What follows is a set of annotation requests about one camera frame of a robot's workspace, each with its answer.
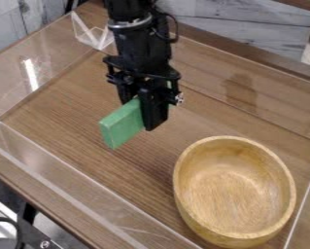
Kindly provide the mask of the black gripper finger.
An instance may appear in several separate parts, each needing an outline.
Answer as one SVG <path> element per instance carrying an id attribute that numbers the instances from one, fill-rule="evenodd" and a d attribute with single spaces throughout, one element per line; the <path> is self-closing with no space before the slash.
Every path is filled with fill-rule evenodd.
<path id="1" fill-rule="evenodd" d="M 144 128 L 145 131 L 152 131 L 165 122 L 168 117 L 167 93 L 164 89 L 140 88 L 137 97 Z"/>
<path id="2" fill-rule="evenodd" d="M 120 103 L 125 104 L 137 93 L 135 82 L 118 81 L 116 83 L 116 91 Z"/>

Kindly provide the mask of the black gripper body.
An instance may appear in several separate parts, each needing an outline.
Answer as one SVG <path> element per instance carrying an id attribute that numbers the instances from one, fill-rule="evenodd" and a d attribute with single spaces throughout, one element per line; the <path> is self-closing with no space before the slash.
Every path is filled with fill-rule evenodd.
<path id="1" fill-rule="evenodd" d="M 168 103 L 176 105 L 180 73 L 169 66 L 169 59 L 179 36 L 171 37 L 165 22 L 110 22 L 108 28 L 116 47 L 116 55 L 104 57 L 108 82 L 116 86 L 118 81 L 133 81 L 137 92 L 140 88 L 164 89 Z"/>

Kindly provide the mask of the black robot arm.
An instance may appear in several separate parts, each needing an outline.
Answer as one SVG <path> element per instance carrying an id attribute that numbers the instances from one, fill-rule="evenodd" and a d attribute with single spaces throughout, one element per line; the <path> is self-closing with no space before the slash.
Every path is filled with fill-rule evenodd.
<path id="1" fill-rule="evenodd" d="M 180 101 L 180 73 L 169 65 L 171 45 L 179 30 L 169 35 L 168 18 L 155 0 L 105 0 L 108 30 L 116 55 L 102 59 L 108 82 L 116 86 L 120 102 L 140 101 L 144 128 L 153 130 L 168 118 L 168 105 Z"/>

